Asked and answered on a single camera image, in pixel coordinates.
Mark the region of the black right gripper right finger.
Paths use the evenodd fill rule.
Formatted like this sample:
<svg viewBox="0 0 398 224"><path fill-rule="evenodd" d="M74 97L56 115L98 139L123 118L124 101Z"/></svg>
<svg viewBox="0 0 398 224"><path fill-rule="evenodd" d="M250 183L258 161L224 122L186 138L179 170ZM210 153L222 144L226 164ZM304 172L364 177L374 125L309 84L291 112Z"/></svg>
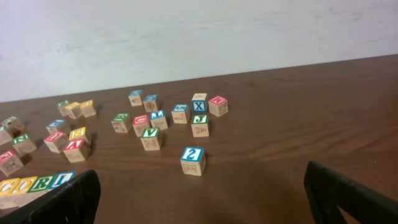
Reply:
<svg viewBox="0 0 398 224"><path fill-rule="evenodd" d="M316 223L346 223L340 210L360 223L397 223L397 201L319 162L307 164L303 183Z"/></svg>

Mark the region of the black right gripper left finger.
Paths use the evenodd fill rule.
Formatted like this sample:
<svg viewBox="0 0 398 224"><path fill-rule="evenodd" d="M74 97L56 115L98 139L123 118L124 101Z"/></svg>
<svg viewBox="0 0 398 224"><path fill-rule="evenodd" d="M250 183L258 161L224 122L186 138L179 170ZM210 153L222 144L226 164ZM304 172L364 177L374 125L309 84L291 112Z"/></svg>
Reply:
<svg viewBox="0 0 398 224"><path fill-rule="evenodd" d="M1 224L87 223L95 220L101 185L95 170L86 170L27 205L1 218Z"/></svg>

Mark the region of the blue L block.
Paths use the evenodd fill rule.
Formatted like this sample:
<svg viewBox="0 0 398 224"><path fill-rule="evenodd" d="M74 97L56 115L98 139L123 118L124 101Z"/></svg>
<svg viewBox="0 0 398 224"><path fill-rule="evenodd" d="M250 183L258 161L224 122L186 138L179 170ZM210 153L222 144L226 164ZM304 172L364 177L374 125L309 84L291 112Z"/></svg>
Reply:
<svg viewBox="0 0 398 224"><path fill-rule="evenodd" d="M70 179L72 179L75 175L75 171L66 171L66 172L60 172L55 177L52 179L51 183L49 184L48 189L52 190L60 185L64 184L65 182L68 182Z"/></svg>

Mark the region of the green R block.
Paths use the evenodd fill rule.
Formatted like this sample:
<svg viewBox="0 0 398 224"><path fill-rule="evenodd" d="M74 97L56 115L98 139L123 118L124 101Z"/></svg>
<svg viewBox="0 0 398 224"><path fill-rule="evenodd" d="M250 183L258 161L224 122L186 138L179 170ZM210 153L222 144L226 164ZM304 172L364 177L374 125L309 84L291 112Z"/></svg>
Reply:
<svg viewBox="0 0 398 224"><path fill-rule="evenodd" d="M32 187L28 190L27 196L30 200L35 200L46 194L49 191L49 185L53 181L55 175L40 176L32 184Z"/></svg>

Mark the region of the yellow O block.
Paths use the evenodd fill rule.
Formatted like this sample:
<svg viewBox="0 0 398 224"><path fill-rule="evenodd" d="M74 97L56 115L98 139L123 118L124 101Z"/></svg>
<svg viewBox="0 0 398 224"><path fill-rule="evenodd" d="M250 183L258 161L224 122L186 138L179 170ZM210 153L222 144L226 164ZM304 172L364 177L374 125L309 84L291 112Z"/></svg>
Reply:
<svg viewBox="0 0 398 224"><path fill-rule="evenodd" d="M37 176L33 176L20 179L16 186L7 195L10 198L10 201L18 207L23 207L31 202L32 197L29 196L28 191L33 186L37 178Z"/></svg>

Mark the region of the yellow C block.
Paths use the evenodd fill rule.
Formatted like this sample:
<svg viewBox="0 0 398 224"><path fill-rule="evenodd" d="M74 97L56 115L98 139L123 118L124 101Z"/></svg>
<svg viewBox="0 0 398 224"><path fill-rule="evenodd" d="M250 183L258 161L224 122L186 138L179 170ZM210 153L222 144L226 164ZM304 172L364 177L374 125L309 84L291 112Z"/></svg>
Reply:
<svg viewBox="0 0 398 224"><path fill-rule="evenodd" d="M1 210L17 207L12 197L9 196L9 193L11 193L12 189L18 184L19 180L20 178L1 181Z"/></svg>

